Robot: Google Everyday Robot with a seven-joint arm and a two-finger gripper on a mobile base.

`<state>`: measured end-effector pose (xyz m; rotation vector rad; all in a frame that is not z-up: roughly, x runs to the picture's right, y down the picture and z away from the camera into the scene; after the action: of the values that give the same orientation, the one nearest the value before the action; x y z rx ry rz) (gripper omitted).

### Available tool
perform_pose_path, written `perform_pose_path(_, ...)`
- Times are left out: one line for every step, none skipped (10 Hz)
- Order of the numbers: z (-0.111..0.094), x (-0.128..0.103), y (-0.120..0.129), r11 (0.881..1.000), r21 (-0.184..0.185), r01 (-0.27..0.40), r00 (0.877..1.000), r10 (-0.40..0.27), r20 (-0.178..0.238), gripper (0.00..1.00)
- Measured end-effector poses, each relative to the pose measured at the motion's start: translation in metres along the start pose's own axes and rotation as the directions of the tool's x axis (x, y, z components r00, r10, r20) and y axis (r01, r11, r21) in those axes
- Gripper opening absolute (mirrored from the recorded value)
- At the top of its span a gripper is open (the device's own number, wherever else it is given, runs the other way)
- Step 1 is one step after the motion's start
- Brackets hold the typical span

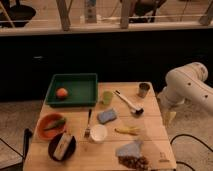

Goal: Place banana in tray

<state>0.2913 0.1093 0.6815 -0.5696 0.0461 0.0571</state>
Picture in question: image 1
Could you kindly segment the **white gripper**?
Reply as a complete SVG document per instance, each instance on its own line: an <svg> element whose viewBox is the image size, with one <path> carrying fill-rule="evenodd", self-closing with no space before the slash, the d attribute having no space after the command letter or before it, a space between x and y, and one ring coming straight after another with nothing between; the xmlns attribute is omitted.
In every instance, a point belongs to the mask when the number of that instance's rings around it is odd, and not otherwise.
<svg viewBox="0 0 213 171"><path fill-rule="evenodd" d="M160 102L161 113L166 114L164 118L164 125L168 127L176 116L172 108L182 105L184 98L169 87L164 87L163 90L157 95Z"/></svg>

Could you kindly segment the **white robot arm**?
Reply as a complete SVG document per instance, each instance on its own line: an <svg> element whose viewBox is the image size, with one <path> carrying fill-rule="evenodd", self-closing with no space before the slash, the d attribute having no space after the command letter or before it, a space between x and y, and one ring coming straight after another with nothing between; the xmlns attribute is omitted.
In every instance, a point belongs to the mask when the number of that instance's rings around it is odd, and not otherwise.
<svg viewBox="0 0 213 171"><path fill-rule="evenodd" d="M205 84L207 78L208 70L200 62L174 68L166 74L166 86L157 96L165 126L176 116L172 109L182 105L186 99L213 115L213 88Z"/></svg>

